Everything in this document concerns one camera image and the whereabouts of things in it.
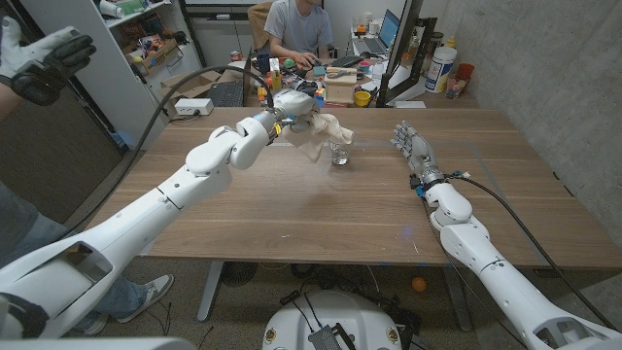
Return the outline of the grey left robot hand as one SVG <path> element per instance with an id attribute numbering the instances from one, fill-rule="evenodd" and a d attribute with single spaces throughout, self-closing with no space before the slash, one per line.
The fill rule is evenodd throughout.
<path id="1" fill-rule="evenodd" d="M 302 133 L 310 128 L 313 115 L 319 112 L 320 107 L 313 97 L 292 89 L 284 90 L 273 99 L 272 107 L 265 107 L 252 117 L 254 129 L 248 128 L 246 133 L 269 140 L 275 123 L 287 123 L 290 131 Z"/>

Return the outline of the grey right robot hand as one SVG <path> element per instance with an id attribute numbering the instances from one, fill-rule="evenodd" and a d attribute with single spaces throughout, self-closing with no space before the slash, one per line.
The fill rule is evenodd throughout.
<path id="1" fill-rule="evenodd" d="M 444 180 L 431 144 L 408 122 L 402 121 L 396 125 L 391 143 L 407 159 L 412 174 L 419 180 L 424 191 Z"/>

